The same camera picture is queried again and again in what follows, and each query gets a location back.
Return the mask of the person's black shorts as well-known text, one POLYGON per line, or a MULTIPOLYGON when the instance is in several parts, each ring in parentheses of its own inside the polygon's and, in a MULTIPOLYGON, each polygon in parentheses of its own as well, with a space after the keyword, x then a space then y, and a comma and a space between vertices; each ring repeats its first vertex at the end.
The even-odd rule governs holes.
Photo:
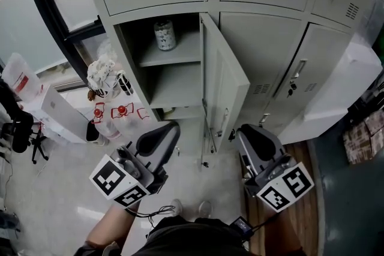
POLYGON ((132 256, 257 256, 242 245, 239 233, 219 219, 181 216, 162 219, 145 245, 132 256))

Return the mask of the person's left forearm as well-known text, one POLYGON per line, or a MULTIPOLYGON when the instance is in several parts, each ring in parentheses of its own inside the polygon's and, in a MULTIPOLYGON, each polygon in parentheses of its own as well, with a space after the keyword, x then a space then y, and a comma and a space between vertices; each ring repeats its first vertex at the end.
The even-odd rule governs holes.
POLYGON ((111 205, 102 219, 86 238, 86 243, 95 248, 105 248, 116 243, 123 248, 135 216, 117 205, 111 205))

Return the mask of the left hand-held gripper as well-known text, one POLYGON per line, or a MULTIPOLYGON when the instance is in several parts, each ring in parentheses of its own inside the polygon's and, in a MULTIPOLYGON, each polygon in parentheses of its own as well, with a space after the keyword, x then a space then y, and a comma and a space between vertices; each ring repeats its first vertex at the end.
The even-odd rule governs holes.
POLYGON ((102 157, 89 180, 101 195, 121 207, 130 207, 156 194, 168 176, 168 162, 181 135, 176 122, 155 124, 139 137, 136 148, 121 146, 102 157))

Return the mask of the glass jar white contents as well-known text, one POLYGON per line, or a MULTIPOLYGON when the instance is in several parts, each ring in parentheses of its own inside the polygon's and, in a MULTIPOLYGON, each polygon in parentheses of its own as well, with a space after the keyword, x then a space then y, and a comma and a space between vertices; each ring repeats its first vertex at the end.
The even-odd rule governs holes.
POLYGON ((170 20, 157 21, 154 24, 154 34, 160 50, 169 51, 176 47, 175 32, 170 20))

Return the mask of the white refrigerator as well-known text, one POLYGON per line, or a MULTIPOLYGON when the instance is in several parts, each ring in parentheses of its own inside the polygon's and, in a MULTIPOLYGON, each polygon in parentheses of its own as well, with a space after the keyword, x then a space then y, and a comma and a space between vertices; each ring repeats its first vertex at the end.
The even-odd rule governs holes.
POLYGON ((316 138, 336 124, 382 71, 372 43, 354 34, 320 91, 308 106, 278 135, 282 144, 316 138))

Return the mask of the black thermos bottle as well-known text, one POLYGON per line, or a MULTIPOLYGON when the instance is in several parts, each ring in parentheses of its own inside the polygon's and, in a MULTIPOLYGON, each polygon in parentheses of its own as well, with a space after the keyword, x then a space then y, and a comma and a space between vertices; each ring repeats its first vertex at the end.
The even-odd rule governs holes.
POLYGON ((132 85, 129 79, 125 75, 125 71, 124 70, 118 71, 116 76, 117 76, 118 84, 121 90, 128 96, 134 94, 132 85))

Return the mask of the person's shoe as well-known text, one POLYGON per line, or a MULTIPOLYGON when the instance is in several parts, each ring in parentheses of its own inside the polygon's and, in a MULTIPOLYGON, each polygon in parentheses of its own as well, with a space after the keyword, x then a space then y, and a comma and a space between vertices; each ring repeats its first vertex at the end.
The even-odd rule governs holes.
POLYGON ((172 206, 172 216, 181 216, 182 215, 182 204, 178 199, 172 200, 171 204, 172 206))
POLYGON ((202 201, 198 209, 199 218, 210 218, 212 215, 212 204, 209 201, 202 201))

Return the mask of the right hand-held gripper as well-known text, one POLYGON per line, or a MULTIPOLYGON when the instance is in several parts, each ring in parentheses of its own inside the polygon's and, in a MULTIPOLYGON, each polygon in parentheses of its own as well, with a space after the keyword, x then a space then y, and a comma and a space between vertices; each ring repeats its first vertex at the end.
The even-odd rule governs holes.
POLYGON ((304 164, 285 154, 278 137, 268 130, 242 125, 236 131, 236 147, 252 174, 243 180, 245 190, 274 212, 288 208, 314 187, 304 164))

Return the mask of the small white trash bin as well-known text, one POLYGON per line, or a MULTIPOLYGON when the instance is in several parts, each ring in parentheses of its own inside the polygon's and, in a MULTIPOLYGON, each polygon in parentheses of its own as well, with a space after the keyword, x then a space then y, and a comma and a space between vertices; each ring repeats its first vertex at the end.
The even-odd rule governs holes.
POLYGON ((86 141, 96 146, 104 146, 106 144, 105 138, 96 129, 93 121, 89 121, 86 128, 86 141))

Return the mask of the clear water jug red cap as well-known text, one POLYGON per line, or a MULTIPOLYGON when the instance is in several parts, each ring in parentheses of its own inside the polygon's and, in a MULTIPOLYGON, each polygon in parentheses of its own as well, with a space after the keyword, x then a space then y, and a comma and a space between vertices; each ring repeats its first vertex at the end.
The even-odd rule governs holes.
POLYGON ((137 114, 134 103, 111 108, 110 113, 114 126, 126 138, 135 135, 141 126, 142 120, 137 114))
POLYGON ((138 118, 142 122, 145 122, 145 123, 152 122, 150 114, 148 113, 147 109, 145 109, 144 107, 139 107, 138 109, 136 109, 136 113, 137 113, 138 118))
POLYGON ((109 140, 116 140, 121 136, 120 131, 113 124, 110 110, 106 108, 105 103, 96 103, 93 114, 92 123, 100 134, 109 140))

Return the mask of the person's grey t-shirt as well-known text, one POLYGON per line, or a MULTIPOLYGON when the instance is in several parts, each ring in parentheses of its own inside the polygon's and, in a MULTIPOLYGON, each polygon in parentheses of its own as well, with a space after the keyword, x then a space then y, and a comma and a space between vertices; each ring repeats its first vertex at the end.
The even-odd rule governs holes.
POLYGON ((73 256, 121 256, 121 248, 116 242, 107 246, 94 246, 85 242, 73 256))

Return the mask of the small black screen device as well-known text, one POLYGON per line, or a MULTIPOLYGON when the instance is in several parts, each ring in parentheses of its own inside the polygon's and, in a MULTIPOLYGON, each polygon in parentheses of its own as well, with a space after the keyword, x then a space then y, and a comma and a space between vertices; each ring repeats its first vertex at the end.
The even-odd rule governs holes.
POLYGON ((241 216, 230 227, 239 233, 242 240, 249 241, 253 235, 253 227, 241 216))

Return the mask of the large clear dispenser water bottle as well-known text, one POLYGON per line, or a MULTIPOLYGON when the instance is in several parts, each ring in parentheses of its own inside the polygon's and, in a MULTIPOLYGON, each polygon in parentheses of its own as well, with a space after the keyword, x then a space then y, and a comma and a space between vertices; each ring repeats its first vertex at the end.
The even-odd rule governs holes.
POLYGON ((18 53, 11 54, 2 72, 2 79, 22 101, 26 102, 33 101, 43 89, 40 79, 18 53))

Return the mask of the brown wooden slat platform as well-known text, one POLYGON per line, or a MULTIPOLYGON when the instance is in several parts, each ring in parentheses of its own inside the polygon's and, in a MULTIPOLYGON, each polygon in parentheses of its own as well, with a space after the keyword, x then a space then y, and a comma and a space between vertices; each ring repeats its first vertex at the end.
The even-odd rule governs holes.
MULTIPOLYGON (((313 175, 310 154, 305 141, 287 144, 284 148, 298 162, 304 164, 311 176, 313 175)), ((246 220, 252 226, 257 226, 265 220, 262 202, 258 198, 248 196, 246 192, 244 192, 242 209, 245 212, 246 220)), ((316 189, 312 188, 286 211, 306 255, 317 256, 319 231, 316 189)), ((244 243, 244 246, 256 255, 265 256, 264 238, 265 229, 262 227, 251 237, 250 241, 244 243)))

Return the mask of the person's right forearm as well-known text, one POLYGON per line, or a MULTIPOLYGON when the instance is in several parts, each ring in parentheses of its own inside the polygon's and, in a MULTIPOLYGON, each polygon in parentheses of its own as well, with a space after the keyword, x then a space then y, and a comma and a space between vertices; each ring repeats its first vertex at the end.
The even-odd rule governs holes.
POLYGON ((263 206, 265 225, 266 256, 306 256, 299 238, 292 226, 287 210, 276 213, 267 205, 263 206))

